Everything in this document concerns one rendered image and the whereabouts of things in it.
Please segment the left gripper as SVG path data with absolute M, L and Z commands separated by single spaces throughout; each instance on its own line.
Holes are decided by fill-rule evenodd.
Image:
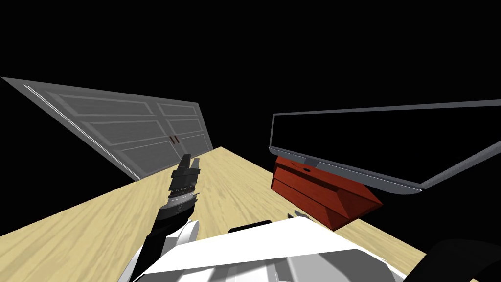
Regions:
M 186 187 L 194 186 L 200 175 L 200 159 L 194 158 L 190 168 L 191 154 L 184 154 L 180 166 L 173 170 L 169 191 L 178 191 Z

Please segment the grey panelled double door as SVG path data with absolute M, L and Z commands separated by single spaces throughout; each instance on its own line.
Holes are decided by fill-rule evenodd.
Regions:
M 138 181 L 213 149 L 198 103 L 7 78 L 44 112 Z

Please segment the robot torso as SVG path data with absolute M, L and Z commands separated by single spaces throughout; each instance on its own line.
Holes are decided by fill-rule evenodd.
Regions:
M 305 217 L 197 240 L 189 220 L 161 257 L 127 282 L 404 282 L 369 250 Z

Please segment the red wooden cabinet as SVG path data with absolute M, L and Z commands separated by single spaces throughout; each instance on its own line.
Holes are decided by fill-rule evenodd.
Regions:
M 382 206 L 361 183 L 280 156 L 271 189 L 333 231 Z

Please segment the grey framed black television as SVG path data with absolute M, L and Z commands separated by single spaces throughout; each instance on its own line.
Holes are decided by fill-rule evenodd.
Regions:
M 416 194 L 501 153 L 501 99 L 278 113 L 269 150 L 389 193 Z

